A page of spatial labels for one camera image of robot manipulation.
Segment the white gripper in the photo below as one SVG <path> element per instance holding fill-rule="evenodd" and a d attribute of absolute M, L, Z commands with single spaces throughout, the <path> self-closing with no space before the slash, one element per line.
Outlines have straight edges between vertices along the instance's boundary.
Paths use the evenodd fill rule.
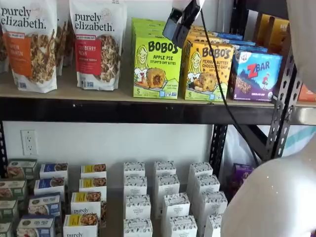
<path fill-rule="evenodd" d="M 163 36 L 172 41 L 175 46 L 182 48 L 204 2 L 205 0 L 173 0 L 173 9 L 163 29 Z"/>

